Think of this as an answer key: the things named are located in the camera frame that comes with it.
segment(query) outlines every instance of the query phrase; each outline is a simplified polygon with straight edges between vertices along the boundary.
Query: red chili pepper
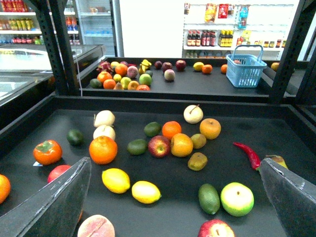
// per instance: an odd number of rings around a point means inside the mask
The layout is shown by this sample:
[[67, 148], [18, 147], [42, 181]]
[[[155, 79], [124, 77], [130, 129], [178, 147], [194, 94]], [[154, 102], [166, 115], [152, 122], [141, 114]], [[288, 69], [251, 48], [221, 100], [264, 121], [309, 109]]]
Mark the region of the red chili pepper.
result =
[[243, 143], [234, 142], [233, 144], [235, 146], [241, 148], [244, 152], [246, 152], [246, 154], [249, 157], [249, 160], [250, 160], [250, 163], [251, 163], [251, 167], [254, 170], [259, 170], [260, 159], [259, 159], [259, 156], [257, 155], [257, 153], [255, 153], [253, 149], [251, 149], [250, 147], [246, 146]]

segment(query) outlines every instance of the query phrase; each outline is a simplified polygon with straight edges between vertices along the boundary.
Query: blue basket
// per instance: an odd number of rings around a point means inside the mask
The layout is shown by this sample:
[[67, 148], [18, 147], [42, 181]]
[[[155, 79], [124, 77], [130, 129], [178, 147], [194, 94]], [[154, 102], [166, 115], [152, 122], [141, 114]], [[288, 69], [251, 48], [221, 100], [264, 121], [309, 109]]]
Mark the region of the blue basket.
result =
[[[236, 49], [241, 47], [261, 47], [258, 57], [251, 54], [235, 54]], [[228, 54], [226, 76], [235, 87], [257, 87], [263, 69], [267, 64], [262, 59], [263, 47], [261, 45], [238, 45], [233, 54]]]

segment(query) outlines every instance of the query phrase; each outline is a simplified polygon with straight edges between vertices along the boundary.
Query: pear stem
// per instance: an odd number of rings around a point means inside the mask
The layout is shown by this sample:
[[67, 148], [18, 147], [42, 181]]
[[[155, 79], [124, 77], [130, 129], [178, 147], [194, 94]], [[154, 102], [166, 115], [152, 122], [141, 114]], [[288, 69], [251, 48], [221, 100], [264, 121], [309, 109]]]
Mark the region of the pear stem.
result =
[[199, 107], [199, 105], [196, 105], [193, 109], [191, 109], [191, 111], [189, 112], [189, 114], [191, 114], [192, 111], [193, 111], [196, 107]]

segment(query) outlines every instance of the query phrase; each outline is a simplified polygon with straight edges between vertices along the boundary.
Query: glass door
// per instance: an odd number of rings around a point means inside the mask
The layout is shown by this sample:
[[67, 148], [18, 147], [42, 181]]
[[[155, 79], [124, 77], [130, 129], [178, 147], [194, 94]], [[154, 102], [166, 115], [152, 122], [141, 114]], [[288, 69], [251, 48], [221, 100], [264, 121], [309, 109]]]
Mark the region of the glass door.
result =
[[83, 44], [102, 44], [107, 57], [115, 57], [109, 0], [76, 0]]

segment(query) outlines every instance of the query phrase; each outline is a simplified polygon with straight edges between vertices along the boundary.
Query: basket handle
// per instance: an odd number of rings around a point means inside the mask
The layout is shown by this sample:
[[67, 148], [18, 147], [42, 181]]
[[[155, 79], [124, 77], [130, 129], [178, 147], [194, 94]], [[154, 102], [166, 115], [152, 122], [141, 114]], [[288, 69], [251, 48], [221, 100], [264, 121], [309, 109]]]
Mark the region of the basket handle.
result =
[[235, 56], [235, 51], [236, 51], [236, 49], [239, 48], [239, 47], [242, 47], [242, 46], [244, 46], [244, 47], [260, 47], [260, 48], [261, 48], [261, 51], [260, 51], [260, 53], [259, 53], [259, 56], [258, 56], [258, 58], [257, 58], [257, 61], [259, 61], [259, 60], [261, 61], [262, 55], [263, 55], [263, 47], [262, 47], [261, 45], [259, 45], [259, 44], [250, 44], [250, 45], [241, 44], [241, 45], [238, 45], [238, 46], [235, 48], [234, 52], [233, 52], [232, 60], [234, 60], [234, 56]]

